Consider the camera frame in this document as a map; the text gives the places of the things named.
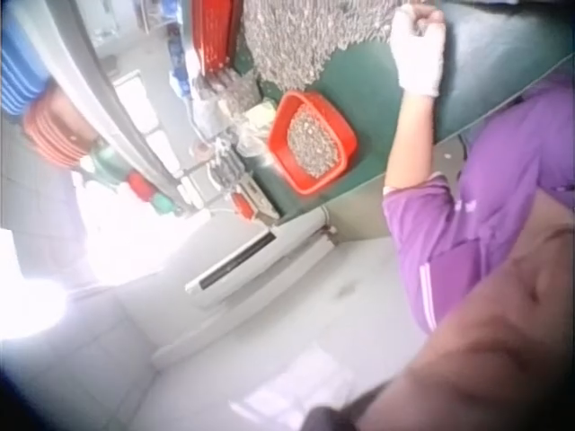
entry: green table surface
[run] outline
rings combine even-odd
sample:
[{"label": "green table surface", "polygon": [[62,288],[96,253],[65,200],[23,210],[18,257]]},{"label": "green table surface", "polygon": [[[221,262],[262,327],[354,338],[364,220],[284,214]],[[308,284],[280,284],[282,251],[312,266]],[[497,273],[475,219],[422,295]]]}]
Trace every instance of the green table surface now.
[{"label": "green table surface", "polygon": [[[445,72],[438,100],[436,141],[460,133],[522,92],[550,70],[572,61],[571,15],[555,7],[478,7],[443,3],[447,19]],[[239,48],[235,66],[252,67]],[[281,92],[261,85],[278,100]],[[254,178],[282,214],[284,223],[384,172],[391,150],[402,91],[389,47],[362,43],[337,51],[311,90],[345,116],[358,149],[345,174],[323,191],[304,197],[292,190],[274,165],[247,159]]]}]

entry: white glove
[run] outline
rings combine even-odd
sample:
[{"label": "white glove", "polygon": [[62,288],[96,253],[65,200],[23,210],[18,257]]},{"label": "white glove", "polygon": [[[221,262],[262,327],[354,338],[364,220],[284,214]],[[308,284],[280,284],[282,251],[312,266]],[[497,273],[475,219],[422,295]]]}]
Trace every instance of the white glove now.
[{"label": "white glove", "polygon": [[[422,36],[416,25],[423,24]],[[439,96],[446,25],[443,13],[425,4],[404,4],[395,11],[389,45],[399,85],[408,93]]]}]

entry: metal rack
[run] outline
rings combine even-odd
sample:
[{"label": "metal rack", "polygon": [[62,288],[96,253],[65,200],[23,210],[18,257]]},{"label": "metal rack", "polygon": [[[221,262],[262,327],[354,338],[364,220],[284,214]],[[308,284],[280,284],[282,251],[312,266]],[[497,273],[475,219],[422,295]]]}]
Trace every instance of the metal rack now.
[{"label": "metal rack", "polygon": [[52,77],[102,138],[176,205],[193,211],[102,71],[74,0],[19,0],[8,7]]}]

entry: red plastic tray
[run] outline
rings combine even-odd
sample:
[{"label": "red plastic tray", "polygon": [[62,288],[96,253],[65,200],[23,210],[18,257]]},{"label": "red plastic tray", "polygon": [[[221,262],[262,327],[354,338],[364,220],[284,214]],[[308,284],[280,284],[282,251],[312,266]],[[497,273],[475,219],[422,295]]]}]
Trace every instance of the red plastic tray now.
[{"label": "red plastic tray", "polygon": [[[320,178],[314,178],[299,167],[288,146],[288,128],[297,110],[307,105],[316,115],[335,142],[339,162]],[[311,195],[338,178],[348,167],[349,158],[355,152],[358,140],[345,118],[318,92],[286,92],[279,103],[278,112],[271,128],[268,148],[287,182],[302,195]]]}]

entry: metal parts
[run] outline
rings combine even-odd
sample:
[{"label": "metal parts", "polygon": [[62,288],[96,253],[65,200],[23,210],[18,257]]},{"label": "metal parts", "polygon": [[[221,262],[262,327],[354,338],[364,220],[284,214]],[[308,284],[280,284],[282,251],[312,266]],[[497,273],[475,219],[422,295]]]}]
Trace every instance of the metal parts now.
[{"label": "metal parts", "polygon": [[302,106],[289,124],[287,146],[297,164],[314,178],[320,178],[340,160],[335,142],[306,107]]},{"label": "metal parts", "polygon": [[394,9],[409,0],[244,0],[245,39],[264,80],[304,90],[336,49],[387,41]]}]

